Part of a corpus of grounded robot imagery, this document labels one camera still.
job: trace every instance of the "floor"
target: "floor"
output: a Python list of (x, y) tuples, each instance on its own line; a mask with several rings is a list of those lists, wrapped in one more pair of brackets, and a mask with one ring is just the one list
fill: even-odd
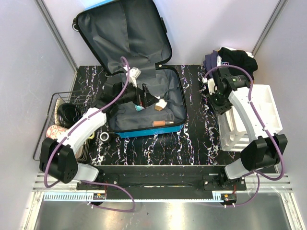
[[(239, 194), (239, 202), (248, 199)], [(131, 203), (106, 207), (129, 209)], [(36, 230), (288, 230), (291, 229), (278, 194), (258, 194), (240, 208), (208, 207), (201, 203), (137, 203), (134, 213), (91, 209), (86, 203), (43, 201)]]
[[(173, 66), (179, 73), (187, 102), (184, 128), (171, 134), (139, 138), (116, 138), (103, 144), (97, 131), (89, 148), (94, 165), (217, 165), (230, 164), (239, 153), (219, 147), (217, 116), (213, 114), (201, 87), (202, 65)], [(81, 66), (73, 90), (94, 97), (102, 90), (106, 73), (101, 66)]]

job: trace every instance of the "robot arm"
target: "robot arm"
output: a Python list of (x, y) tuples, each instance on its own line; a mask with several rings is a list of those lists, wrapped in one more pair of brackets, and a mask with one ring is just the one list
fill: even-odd
[(54, 149), (61, 143), (57, 153), (52, 158), (48, 174), (67, 184), (71, 180), (94, 181), (99, 170), (87, 164), (78, 163), (75, 154), (81, 145), (95, 132), (103, 126), (108, 118), (116, 114), (119, 104), (133, 102), (144, 108), (157, 103), (159, 100), (152, 96), (145, 84), (142, 89), (138, 88), (135, 79), (140, 74), (136, 68), (130, 70), (130, 84), (125, 92), (118, 98), (116, 103), (104, 109), (121, 91), (121, 81), (114, 82), (114, 78), (109, 78), (104, 85), (104, 90), (83, 117), (72, 126), (58, 140), (46, 138), (42, 143), (39, 168), (45, 172), (49, 158)]
[(277, 135), (270, 127), (267, 130), (262, 128), (248, 101), (250, 83), (247, 78), (244, 75), (232, 76), (227, 68), (222, 68), (213, 74), (213, 80), (214, 92), (208, 95), (213, 110), (223, 114), (234, 106), (249, 138), (249, 145), (242, 150), (240, 159), (227, 165), (221, 172), (220, 184), (229, 183), (253, 170), (278, 164), (280, 159), (277, 150), (266, 131), (273, 136), (282, 154), (287, 138), (285, 135)]

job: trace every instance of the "gray floor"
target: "gray floor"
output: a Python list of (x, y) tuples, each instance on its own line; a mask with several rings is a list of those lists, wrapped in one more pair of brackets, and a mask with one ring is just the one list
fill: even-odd
[[(248, 195), (239, 194), (239, 203)], [(103, 204), (129, 208), (127, 203)], [(138, 203), (134, 213), (91, 209), (84, 203), (43, 201), (36, 230), (287, 230), (281, 198), (258, 194), (249, 205), (206, 207), (193, 203)]]

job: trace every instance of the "suitcase lid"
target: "suitcase lid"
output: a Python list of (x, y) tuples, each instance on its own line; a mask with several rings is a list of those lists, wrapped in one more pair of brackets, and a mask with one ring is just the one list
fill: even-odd
[(172, 48), (152, 0), (116, 0), (79, 13), (74, 20), (92, 53), (109, 74), (131, 67), (167, 63)]

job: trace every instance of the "marble surface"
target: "marble surface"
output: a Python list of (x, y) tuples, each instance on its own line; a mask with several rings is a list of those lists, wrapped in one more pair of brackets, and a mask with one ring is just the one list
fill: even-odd
[[(188, 119), (177, 133), (138, 138), (115, 138), (103, 144), (97, 130), (89, 146), (94, 165), (216, 165), (230, 164), (239, 153), (221, 151), (217, 116), (212, 112), (200, 79), (202, 65), (173, 66), (179, 73), (187, 102)], [(93, 98), (102, 90), (107, 74), (101, 66), (81, 66), (74, 90)]]

